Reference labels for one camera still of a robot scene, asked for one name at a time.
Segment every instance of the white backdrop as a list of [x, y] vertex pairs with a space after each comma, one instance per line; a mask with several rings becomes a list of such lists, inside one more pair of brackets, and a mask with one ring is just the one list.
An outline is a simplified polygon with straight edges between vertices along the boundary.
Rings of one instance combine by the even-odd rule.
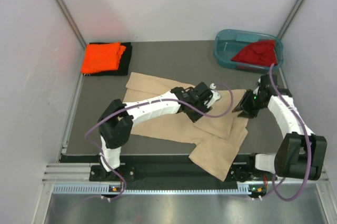
[[287, 82], [308, 126], [328, 141], [325, 166], [337, 195], [337, 1], [306, 0], [286, 32]]
[[0, 222], [27, 224], [83, 50], [54, 0], [0, 0]]
[[296, 0], [64, 0], [87, 42], [213, 40], [234, 28], [276, 35]]

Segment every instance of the red cloth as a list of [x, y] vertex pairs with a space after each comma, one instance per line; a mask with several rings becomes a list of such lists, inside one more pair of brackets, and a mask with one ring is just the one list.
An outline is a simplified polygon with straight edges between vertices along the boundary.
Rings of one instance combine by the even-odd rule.
[[243, 62], [259, 66], [270, 67], [277, 65], [275, 55], [275, 41], [258, 41], [245, 46], [232, 58], [233, 62]]

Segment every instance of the beige cloth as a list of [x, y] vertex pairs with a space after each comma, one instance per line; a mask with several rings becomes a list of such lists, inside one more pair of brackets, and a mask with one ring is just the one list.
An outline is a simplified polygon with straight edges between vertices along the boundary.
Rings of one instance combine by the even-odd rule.
[[[136, 102], [161, 95], [174, 87], [187, 88], [191, 84], [180, 83], [160, 77], [131, 73], [126, 84], [124, 102]], [[231, 102], [229, 91], [219, 91], [222, 96], [209, 114], [223, 113]], [[245, 90], [233, 90], [236, 107]], [[170, 114], [145, 121], [132, 128], [131, 133], [177, 142], [194, 143], [196, 148], [190, 159], [220, 180], [225, 180], [229, 168], [247, 135], [248, 119], [238, 118], [231, 111], [221, 118], [200, 118], [193, 123], [186, 114]]]

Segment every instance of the folded black cloth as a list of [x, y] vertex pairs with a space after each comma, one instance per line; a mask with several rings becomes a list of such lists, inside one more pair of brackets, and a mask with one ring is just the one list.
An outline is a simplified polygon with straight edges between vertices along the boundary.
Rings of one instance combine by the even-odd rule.
[[[109, 43], [102, 43], [102, 42], [92, 42], [90, 44], [109, 44]], [[89, 76], [101, 76], [101, 75], [128, 75], [128, 67], [130, 65], [131, 55], [132, 55], [132, 45], [131, 42], [121, 43], [121, 45], [126, 46], [126, 49], [122, 55], [120, 60], [120, 64], [118, 66], [118, 70], [109, 70], [109, 71], [102, 71], [99, 73], [90, 74]]]

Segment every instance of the plastic tub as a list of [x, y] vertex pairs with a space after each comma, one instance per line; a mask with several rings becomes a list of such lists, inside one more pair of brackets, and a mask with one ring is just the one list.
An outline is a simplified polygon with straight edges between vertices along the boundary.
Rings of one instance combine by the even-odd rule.
[[278, 38], [272, 35], [231, 29], [222, 30], [215, 38], [213, 53], [217, 62], [222, 67], [238, 70], [268, 71], [269, 67], [231, 61], [231, 59], [248, 44], [266, 40], [275, 40], [274, 50], [277, 65], [274, 69], [278, 70], [283, 64], [283, 45]]

